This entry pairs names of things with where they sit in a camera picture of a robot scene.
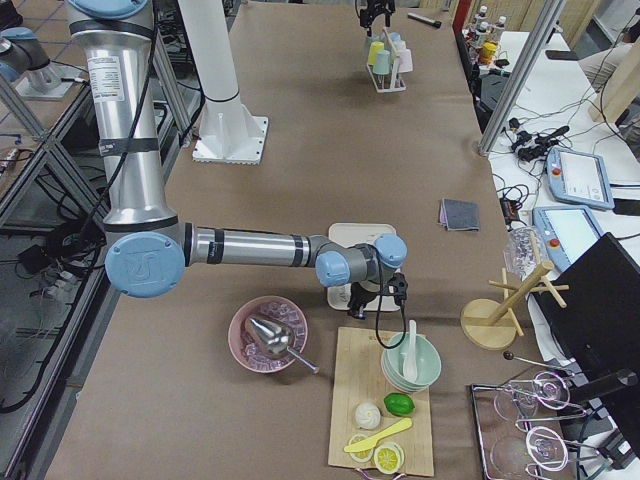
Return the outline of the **yellow cup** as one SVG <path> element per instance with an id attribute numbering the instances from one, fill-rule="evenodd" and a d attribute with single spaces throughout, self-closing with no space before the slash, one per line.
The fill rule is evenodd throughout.
<path id="1" fill-rule="evenodd" d="M 370 44 L 367 65 L 375 75 L 388 75 L 391 61 L 390 52 L 382 41 L 374 41 Z"/>

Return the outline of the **cream rabbit tray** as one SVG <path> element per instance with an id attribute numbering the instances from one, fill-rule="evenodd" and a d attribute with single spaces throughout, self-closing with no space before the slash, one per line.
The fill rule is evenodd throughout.
<path id="1" fill-rule="evenodd" d="M 373 244 L 379 236 L 384 234 L 396 234 L 396 229 L 389 224 L 334 223 L 328 230 L 328 238 L 343 247 L 361 243 Z M 347 311 L 350 298 L 350 284 L 327 289 L 327 302 L 334 310 Z"/>

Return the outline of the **black marker pen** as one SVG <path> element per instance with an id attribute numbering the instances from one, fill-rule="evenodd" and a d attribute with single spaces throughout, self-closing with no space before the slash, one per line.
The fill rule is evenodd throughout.
<path id="1" fill-rule="evenodd" d="M 424 15 L 420 15 L 420 14 L 415 13 L 415 12 L 409 12 L 407 14 L 407 17 L 412 19 L 412 20 L 418 21 L 418 22 L 420 22 L 422 24 L 431 26 L 431 27 L 433 27 L 435 29 L 439 29 L 441 27 L 441 25 L 442 25 L 442 23 L 439 20 L 435 20 L 435 19 L 426 17 Z"/>

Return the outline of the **white ceramic spoon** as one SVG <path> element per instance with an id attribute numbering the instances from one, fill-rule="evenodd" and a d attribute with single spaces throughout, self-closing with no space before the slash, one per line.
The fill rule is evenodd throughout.
<path id="1" fill-rule="evenodd" d="M 414 319 L 409 320 L 409 340 L 408 346 L 404 352 L 402 375 L 411 383 L 414 383 L 418 377 L 417 358 L 417 324 Z"/>

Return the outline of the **metal ice scoop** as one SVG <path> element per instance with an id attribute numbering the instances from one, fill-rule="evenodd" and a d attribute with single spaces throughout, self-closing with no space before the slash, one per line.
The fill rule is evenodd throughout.
<path id="1" fill-rule="evenodd" d="M 317 365 L 294 348 L 295 333 L 289 325 L 270 317 L 252 314 L 245 319 L 244 327 L 267 357 L 281 359 L 291 355 L 314 374 L 319 372 Z"/>

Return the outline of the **green lime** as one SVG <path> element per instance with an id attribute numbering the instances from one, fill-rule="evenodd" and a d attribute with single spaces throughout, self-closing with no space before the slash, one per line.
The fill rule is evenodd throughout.
<path id="1" fill-rule="evenodd" d="M 386 410 L 393 416 L 406 417 L 415 411 L 413 399 L 405 393 L 389 393 L 384 397 L 383 403 Z"/>

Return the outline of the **grey folded cloth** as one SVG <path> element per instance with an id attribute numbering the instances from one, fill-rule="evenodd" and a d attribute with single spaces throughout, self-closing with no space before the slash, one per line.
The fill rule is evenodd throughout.
<path id="1" fill-rule="evenodd" d="M 479 231 L 479 207 L 474 202 L 444 198 L 440 203 L 439 223 L 450 231 Z"/>

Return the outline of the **wooden cutting board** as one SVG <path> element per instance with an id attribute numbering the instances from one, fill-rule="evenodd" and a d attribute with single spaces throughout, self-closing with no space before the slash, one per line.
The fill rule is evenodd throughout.
<path id="1" fill-rule="evenodd" d="M 395 388 L 384 377 L 381 367 L 382 347 L 369 329 L 338 329 L 334 371 L 333 400 L 329 438 L 328 464 L 356 468 L 360 464 L 343 451 L 359 429 L 355 423 L 356 407 L 366 401 L 375 403 L 382 413 L 380 429 L 397 422 L 387 412 L 383 399 Z M 435 474 L 429 391 L 411 395 L 415 411 L 410 429 L 391 436 L 406 454 L 402 471 L 412 476 Z"/>

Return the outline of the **wooden mug tree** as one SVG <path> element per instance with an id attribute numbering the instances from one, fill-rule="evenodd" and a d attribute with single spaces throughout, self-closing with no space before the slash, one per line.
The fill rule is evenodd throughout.
<path id="1" fill-rule="evenodd" d="M 530 293 L 549 293 L 558 306 L 565 308 L 566 301 L 561 293 L 567 291 L 566 284 L 555 285 L 548 278 L 555 265 L 543 252 L 542 237 L 539 233 L 534 254 L 537 265 L 526 277 L 520 278 L 501 270 L 501 279 L 490 284 L 502 290 L 500 302 L 492 299 L 476 299 L 469 302 L 461 312 L 460 322 L 464 334 L 474 344 L 488 350 L 503 350 L 518 336 L 524 334 L 514 309 Z"/>

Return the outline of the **yellow plastic knife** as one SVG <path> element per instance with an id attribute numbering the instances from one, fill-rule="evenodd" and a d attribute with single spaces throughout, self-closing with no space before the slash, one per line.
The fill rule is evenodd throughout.
<path id="1" fill-rule="evenodd" d="M 374 449 L 378 442 L 382 439 L 391 437 L 395 434 L 401 433 L 410 429 L 413 426 L 411 418 L 401 418 L 393 425 L 355 443 L 350 443 L 343 448 L 345 453 L 358 453 Z"/>

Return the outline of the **wine glass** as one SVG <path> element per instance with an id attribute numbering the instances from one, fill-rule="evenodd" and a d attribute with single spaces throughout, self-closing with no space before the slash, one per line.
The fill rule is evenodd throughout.
<path id="1" fill-rule="evenodd" d="M 569 461 L 567 446 L 548 427 L 538 426 L 524 437 L 508 436 L 495 442 L 490 465 L 505 479 L 550 479 Z"/>
<path id="2" fill-rule="evenodd" d="M 494 398 L 497 414 L 508 421 L 533 418 L 544 407 L 562 410 L 569 405 L 569 387 L 557 374 L 541 371 L 532 379 L 510 380 L 501 385 Z"/>

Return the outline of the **lower teach pendant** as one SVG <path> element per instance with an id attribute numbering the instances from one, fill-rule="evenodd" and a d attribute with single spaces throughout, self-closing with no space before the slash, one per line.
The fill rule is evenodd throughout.
<path id="1" fill-rule="evenodd" d="M 564 272 L 604 234 L 586 206 L 536 207 L 532 215 L 547 254 L 559 272 Z"/>

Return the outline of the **teach pendant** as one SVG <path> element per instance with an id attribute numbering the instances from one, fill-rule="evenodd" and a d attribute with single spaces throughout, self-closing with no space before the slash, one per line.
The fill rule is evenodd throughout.
<path id="1" fill-rule="evenodd" d="M 564 272 L 604 234 L 586 206 L 536 207 L 532 215 L 547 254 L 559 272 Z"/>
<path id="2" fill-rule="evenodd" d="M 546 158 L 548 184 L 556 201 L 598 210 L 614 208 L 604 159 L 596 154 L 552 147 Z"/>

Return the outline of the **black monitor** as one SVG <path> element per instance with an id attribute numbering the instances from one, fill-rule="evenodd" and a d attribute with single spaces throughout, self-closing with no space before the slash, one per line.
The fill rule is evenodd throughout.
<path id="1" fill-rule="evenodd" d="M 634 453 L 639 452 L 639 266 L 606 233 L 557 279 L 569 286 L 559 307 L 549 293 L 535 296 L 562 351 L 574 358 L 587 383 L 571 390 L 577 401 L 599 398 Z"/>

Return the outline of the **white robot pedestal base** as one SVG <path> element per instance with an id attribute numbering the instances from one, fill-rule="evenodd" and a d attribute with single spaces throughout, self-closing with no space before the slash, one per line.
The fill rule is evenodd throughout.
<path id="1" fill-rule="evenodd" d="M 259 164 L 269 120 L 241 100 L 223 4 L 181 1 L 179 8 L 205 99 L 193 158 Z"/>

